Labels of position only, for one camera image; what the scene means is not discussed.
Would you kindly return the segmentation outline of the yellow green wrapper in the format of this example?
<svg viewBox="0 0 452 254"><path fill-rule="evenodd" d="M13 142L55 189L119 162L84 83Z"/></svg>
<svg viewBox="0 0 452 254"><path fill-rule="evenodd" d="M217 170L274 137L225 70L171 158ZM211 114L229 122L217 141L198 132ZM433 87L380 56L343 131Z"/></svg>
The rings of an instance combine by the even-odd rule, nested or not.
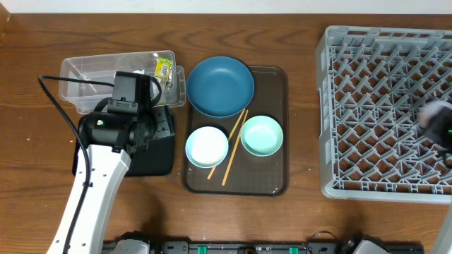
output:
<svg viewBox="0 0 452 254"><path fill-rule="evenodd" d="M154 76L162 89L170 90L173 87L172 67L172 60L161 56L157 59Z"/></svg>

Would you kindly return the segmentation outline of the mint green bowl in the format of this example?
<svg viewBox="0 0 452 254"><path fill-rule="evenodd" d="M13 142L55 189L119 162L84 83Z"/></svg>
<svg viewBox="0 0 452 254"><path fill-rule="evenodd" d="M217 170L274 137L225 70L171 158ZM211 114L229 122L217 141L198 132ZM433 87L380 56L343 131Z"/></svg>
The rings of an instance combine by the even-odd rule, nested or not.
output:
<svg viewBox="0 0 452 254"><path fill-rule="evenodd" d="M257 157L275 154L283 145L280 124L269 116L254 116L241 129L241 143L245 150Z"/></svg>

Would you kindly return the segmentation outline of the light blue bowl with rice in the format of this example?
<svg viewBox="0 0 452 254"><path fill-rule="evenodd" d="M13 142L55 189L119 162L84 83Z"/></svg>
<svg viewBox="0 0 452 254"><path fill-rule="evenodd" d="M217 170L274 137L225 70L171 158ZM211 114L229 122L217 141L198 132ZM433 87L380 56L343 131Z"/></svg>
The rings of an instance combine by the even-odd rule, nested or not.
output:
<svg viewBox="0 0 452 254"><path fill-rule="evenodd" d="M196 167L209 169L219 165L229 150L227 136L218 128L205 126L193 131L187 138L185 154Z"/></svg>

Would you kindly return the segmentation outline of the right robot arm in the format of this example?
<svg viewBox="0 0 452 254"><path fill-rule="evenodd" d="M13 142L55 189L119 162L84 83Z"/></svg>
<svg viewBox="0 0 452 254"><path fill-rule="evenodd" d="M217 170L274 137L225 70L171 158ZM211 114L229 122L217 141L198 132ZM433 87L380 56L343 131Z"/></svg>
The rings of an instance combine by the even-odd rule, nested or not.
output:
<svg viewBox="0 0 452 254"><path fill-rule="evenodd" d="M451 155L451 103L441 100L428 102L419 110L417 118L423 135L445 149L442 160L451 173L451 163L447 162L448 155ZM451 206L431 253L451 253Z"/></svg>

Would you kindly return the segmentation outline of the white tissue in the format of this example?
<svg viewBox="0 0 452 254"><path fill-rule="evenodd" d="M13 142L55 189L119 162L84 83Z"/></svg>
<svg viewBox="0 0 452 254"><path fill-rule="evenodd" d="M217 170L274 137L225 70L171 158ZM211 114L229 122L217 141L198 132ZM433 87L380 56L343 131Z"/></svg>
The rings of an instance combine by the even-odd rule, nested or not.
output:
<svg viewBox="0 0 452 254"><path fill-rule="evenodd" d="M145 75L145 71L144 70L136 70L136 71L133 71L133 73Z"/></svg>

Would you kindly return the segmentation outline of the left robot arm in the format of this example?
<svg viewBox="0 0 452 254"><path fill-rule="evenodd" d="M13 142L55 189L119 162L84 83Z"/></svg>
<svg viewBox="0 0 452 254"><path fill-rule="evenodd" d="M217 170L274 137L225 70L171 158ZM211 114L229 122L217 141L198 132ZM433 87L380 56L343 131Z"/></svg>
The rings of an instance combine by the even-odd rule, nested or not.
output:
<svg viewBox="0 0 452 254"><path fill-rule="evenodd" d="M174 163L173 117L158 106L157 78L118 71L111 97L77 124L45 85L40 87L73 131L73 187L49 253L101 253L117 191L125 176L164 176Z"/></svg>

